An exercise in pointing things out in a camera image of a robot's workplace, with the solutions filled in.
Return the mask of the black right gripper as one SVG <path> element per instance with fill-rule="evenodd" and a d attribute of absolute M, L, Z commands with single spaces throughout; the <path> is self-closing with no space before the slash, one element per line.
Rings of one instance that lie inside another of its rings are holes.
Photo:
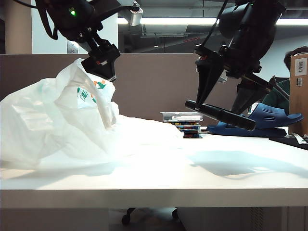
<path fill-rule="evenodd" d="M 243 48 L 236 48 L 234 42 L 229 46 L 222 45 L 218 52 L 199 44 L 195 53 L 199 59 L 195 61 L 199 73 L 199 84 L 196 98 L 196 109 L 205 102 L 223 71 L 231 78 L 241 78 L 237 85 L 237 96 L 231 111 L 241 114 L 249 106 L 265 96 L 273 89 L 273 85 L 256 75 L 262 67 L 260 59 L 267 53 L 273 41 L 266 40 L 252 43 L 240 43 Z"/>

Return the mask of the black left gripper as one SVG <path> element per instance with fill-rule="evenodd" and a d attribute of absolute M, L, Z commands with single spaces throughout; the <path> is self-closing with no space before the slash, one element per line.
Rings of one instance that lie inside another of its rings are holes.
<path fill-rule="evenodd" d="M 108 40 L 94 36 L 85 38 L 84 49 L 89 54 L 89 58 L 81 62 L 85 71 L 114 82 L 116 80 L 115 60 L 120 56 L 118 48 Z"/>

